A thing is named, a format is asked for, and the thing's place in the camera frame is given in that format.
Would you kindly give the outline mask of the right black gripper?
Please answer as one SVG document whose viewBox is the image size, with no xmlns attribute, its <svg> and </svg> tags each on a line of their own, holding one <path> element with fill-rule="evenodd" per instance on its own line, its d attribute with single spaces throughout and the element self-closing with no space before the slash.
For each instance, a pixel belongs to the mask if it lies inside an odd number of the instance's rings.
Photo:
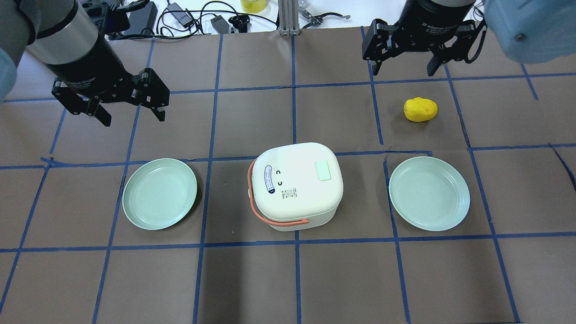
<svg viewBox="0 0 576 324">
<path fill-rule="evenodd" d="M 433 54 L 427 65 L 427 75 L 432 77 L 442 64 L 450 61 L 473 63 L 483 49 L 487 34 L 485 21 L 476 25 L 464 21 L 474 5 L 473 0 L 407 0 L 399 20 L 390 25 L 380 18 L 370 24 L 362 42 L 362 58 L 368 61 L 372 75 L 380 72 L 382 63 L 407 51 L 406 41 L 438 43 L 445 42 L 455 34 L 455 42 L 430 47 Z M 469 57 L 469 51 L 481 34 L 477 51 Z"/>
</svg>

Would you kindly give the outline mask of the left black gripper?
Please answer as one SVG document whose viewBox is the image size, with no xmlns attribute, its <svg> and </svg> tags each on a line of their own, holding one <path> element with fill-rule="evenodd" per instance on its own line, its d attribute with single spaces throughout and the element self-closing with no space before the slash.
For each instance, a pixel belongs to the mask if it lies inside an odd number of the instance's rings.
<svg viewBox="0 0 576 324">
<path fill-rule="evenodd" d="M 100 96 L 118 84 L 121 101 L 148 108 L 165 121 L 170 90 L 152 68 L 130 74 L 78 1 L 40 3 L 49 10 L 50 22 L 41 24 L 31 53 L 59 78 L 51 94 L 69 113 L 84 113 L 110 127 L 112 117 L 99 99 L 81 96 Z"/>
</svg>

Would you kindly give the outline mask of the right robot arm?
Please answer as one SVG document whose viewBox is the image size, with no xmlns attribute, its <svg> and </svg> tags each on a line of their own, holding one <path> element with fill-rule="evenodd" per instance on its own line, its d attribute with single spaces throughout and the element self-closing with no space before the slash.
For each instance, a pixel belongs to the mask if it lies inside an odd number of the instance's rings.
<svg viewBox="0 0 576 324">
<path fill-rule="evenodd" d="M 484 0 L 479 23 L 467 19 L 473 0 L 408 0 L 395 24 L 375 19 L 362 42 L 362 58 L 373 75 L 389 58 L 403 53 L 431 53 L 428 76 L 450 61 L 474 62 L 469 57 L 478 37 L 492 30 L 512 61 L 539 64 L 575 52 L 573 0 Z"/>
</svg>

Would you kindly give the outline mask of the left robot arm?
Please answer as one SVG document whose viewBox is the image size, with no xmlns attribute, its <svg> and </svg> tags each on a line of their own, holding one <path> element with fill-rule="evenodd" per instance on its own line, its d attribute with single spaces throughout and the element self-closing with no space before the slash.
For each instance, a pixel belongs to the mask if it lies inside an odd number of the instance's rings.
<svg viewBox="0 0 576 324">
<path fill-rule="evenodd" d="M 1 2 L 1 100 L 12 91 L 25 51 L 56 78 L 51 94 L 72 115 L 105 126 L 108 103 L 140 105 L 165 120 L 170 91 L 152 68 L 130 74 L 106 40 L 129 28 L 128 13 L 144 8 L 105 0 L 3 0 Z"/>
</svg>

